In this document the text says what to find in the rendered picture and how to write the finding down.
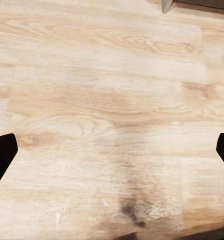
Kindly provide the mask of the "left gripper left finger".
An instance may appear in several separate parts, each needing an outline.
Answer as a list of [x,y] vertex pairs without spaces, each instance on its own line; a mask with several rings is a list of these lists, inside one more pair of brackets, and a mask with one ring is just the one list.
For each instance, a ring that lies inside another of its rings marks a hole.
[[0,136],[0,180],[17,152],[17,140],[13,133]]

